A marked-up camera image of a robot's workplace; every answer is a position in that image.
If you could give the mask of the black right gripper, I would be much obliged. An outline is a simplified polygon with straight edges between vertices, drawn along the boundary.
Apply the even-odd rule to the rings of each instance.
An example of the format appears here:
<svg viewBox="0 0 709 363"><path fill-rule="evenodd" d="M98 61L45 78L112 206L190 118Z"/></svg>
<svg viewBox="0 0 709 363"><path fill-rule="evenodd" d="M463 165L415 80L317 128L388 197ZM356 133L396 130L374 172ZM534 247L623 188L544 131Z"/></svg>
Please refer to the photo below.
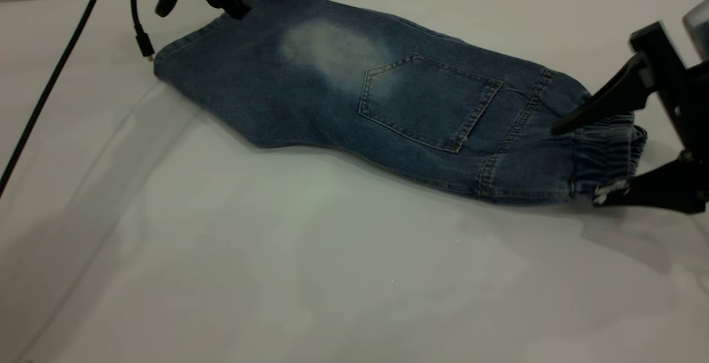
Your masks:
<svg viewBox="0 0 709 363"><path fill-rule="evenodd" d="M596 207L652 207L683 214L706 211L708 189L708 62L687 68L678 58L635 53L592 98L557 121L554 135L567 134L595 121L643 110L653 93L688 151L643 175L596 188Z"/></svg>

